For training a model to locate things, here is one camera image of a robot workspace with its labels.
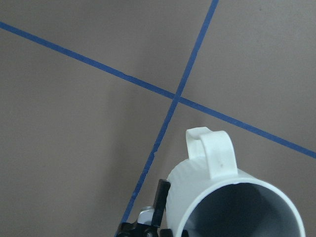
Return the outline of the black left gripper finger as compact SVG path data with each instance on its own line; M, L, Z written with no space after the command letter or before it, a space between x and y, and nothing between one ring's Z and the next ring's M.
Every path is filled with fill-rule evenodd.
M144 207L135 222L118 226L117 237L176 237L177 205L172 184L160 179L154 204Z

